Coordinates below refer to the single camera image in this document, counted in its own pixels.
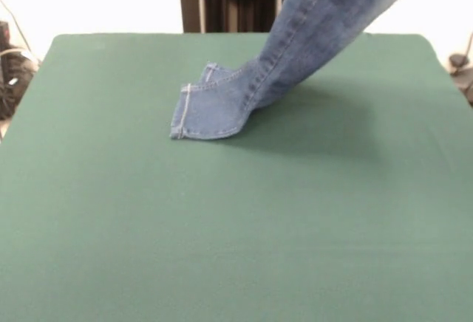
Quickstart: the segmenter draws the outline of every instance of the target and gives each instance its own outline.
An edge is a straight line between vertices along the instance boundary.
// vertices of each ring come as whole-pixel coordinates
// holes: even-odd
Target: green fabric surface
[[[265,35],[58,37],[0,146],[0,321],[473,321],[472,110],[363,35],[238,136],[182,83]]]

